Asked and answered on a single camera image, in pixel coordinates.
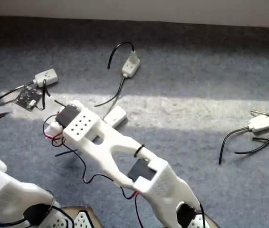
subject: wire connector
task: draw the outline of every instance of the wire connector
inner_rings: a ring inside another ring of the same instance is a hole
[[[58,75],[54,69],[43,71],[34,76],[33,83],[38,85],[40,88],[44,86],[44,80],[46,80],[46,85],[50,85],[58,81]]]
[[[248,122],[248,127],[252,132],[259,132],[269,128],[269,117],[259,115]]]
[[[122,75],[126,78],[132,77],[141,64],[140,59],[136,56],[135,51],[131,51],[129,58],[122,68]]]

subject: white bracket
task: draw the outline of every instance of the white bracket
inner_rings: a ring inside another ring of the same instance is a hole
[[[103,142],[95,144],[87,138],[93,134]],[[200,203],[188,184],[180,179],[167,161],[131,137],[127,137],[113,129],[100,119],[98,115],[83,108],[81,113],[64,129],[63,135],[68,143],[74,144],[80,151],[90,155],[101,166],[106,175],[116,185],[134,189],[152,206],[156,217],[169,228],[181,228],[177,221],[176,210],[181,201],[200,209]],[[156,171],[152,180],[139,177],[135,182],[123,174],[116,165],[112,153],[136,153],[138,158],[149,161],[149,168]]]

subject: white connector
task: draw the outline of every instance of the white connector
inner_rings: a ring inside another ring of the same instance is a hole
[[[105,116],[104,122],[116,128],[126,118],[126,115],[127,113],[123,108],[116,106]]]
[[[136,56],[135,51],[131,51],[129,58],[122,68],[122,75],[126,78],[132,77],[141,64],[140,59]]]
[[[269,128],[269,117],[259,115],[248,122],[248,127],[252,132],[259,132]]]
[[[54,69],[43,71],[34,76],[33,83],[38,85],[39,87],[43,87],[44,79],[46,80],[46,85],[50,85],[52,83],[56,83],[58,81],[58,75],[56,74]]]

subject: black cable tie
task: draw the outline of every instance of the black cable tie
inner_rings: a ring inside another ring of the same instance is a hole
[[[136,152],[134,153],[134,157],[135,157],[135,158],[136,158],[137,154],[140,152],[140,150],[141,150],[143,147],[145,147],[144,144],[142,144],[142,145],[139,147],[139,149],[136,150]]]

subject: power adapter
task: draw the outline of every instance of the power adapter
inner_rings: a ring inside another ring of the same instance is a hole
[[[50,85],[53,83],[58,82],[58,75],[56,74],[54,69],[43,71],[37,75],[34,76],[33,83],[35,85],[38,85],[38,87],[43,87],[44,80],[46,80],[46,85]]]

